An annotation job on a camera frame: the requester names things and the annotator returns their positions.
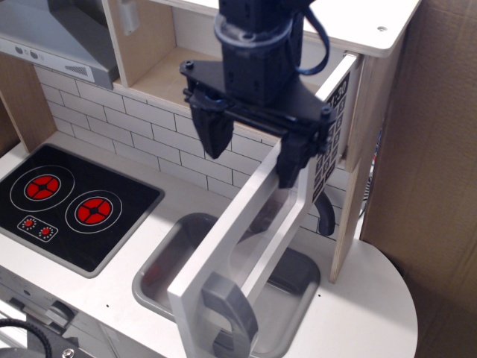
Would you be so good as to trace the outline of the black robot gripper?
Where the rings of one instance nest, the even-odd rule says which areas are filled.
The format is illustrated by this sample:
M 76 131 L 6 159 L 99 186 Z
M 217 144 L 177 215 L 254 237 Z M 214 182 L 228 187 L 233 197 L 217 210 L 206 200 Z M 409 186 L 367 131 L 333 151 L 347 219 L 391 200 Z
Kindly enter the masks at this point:
M 204 151 L 217 159 L 229 145 L 235 122 L 281 136 L 276 172 L 279 188 L 292 188 L 302 169 L 330 147 L 334 110 L 315 97 L 301 78 L 322 72 L 329 62 L 329 39 L 322 34 L 323 59 L 301 66 L 302 35 L 218 33 L 219 61 L 185 60 L 183 94 Z

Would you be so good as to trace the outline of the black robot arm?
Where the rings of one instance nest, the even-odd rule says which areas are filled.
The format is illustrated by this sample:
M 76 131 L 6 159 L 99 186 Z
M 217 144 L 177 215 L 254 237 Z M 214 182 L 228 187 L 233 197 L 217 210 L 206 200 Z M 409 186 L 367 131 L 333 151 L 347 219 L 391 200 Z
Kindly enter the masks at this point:
M 218 158 L 241 122 L 281 139 L 276 171 L 280 188 L 292 187 L 302 169 L 330 146 L 335 111 L 303 83 L 327 59 L 301 66 L 303 25 L 329 37 L 309 1 L 221 1 L 214 32 L 219 61 L 186 60 L 180 73 L 192 121 L 204 151 Z

